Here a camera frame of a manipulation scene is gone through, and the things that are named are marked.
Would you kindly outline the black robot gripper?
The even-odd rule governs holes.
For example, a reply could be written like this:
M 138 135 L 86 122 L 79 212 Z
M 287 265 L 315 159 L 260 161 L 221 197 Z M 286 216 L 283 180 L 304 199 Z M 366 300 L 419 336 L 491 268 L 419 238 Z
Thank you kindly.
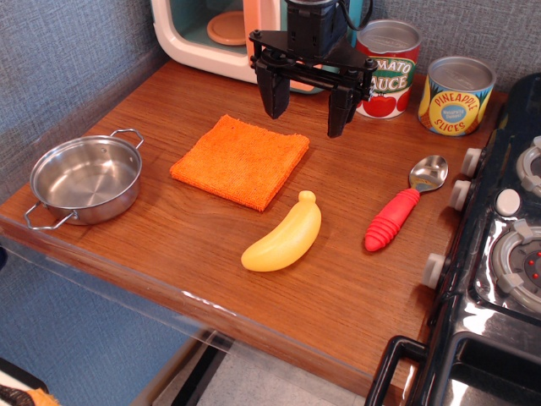
M 342 135 L 361 100 L 373 94 L 376 63 L 348 35 L 366 27 L 374 3 L 352 19 L 349 1 L 287 1 L 287 28 L 253 30 L 251 67 L 265 112 L 273 119 L 287 109 L 293 81 L 331 90 L 328 136 Z

